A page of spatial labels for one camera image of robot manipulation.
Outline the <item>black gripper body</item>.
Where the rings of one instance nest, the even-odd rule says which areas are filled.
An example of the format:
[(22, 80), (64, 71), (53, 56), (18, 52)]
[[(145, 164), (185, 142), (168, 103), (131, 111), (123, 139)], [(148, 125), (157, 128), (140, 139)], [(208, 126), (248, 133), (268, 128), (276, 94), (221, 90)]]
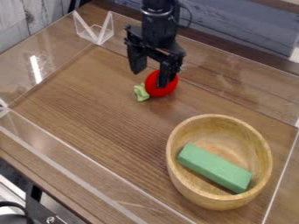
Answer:
[(171, 8), (168, 11), (141, 9), (143, 20), (141, 25), (125, 26), (125, 45), (131, 41), (139, 46), (145, 47), (145, 52), (152, 50), (165, 50), (173, 55), (184, 56), (185, 51), (176, 43), (179, 10)]

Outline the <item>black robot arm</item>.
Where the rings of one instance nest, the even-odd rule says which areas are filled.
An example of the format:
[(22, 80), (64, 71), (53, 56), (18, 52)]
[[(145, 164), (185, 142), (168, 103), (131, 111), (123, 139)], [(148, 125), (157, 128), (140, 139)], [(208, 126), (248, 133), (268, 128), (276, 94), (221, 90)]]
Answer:
[(180, 3), (177, 0), (143, 0), (141, 25), (125, 26), (125, 45), (129, 68), (139, 74), (147, 58), (160, 63), (156, 86), (165, 88), (181, 70), (185, 51), (176, 42)]

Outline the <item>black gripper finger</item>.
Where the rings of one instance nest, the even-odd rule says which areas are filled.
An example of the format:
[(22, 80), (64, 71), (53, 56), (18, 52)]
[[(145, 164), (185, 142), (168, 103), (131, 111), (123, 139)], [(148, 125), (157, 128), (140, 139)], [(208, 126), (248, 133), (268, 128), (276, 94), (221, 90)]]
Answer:
[(181, 71), (183, 58), (168, 58), (160, 63), (160, 72), (157, 74), (159, 88), (164, 88), (168, 83), (173, 80), (176, 74)]
[(129, 68), (133, 74), (139, 74), (147, 67), (147, 52), (145, 47), (136, 45), (133, 42), (127, 42), (127, 57)]

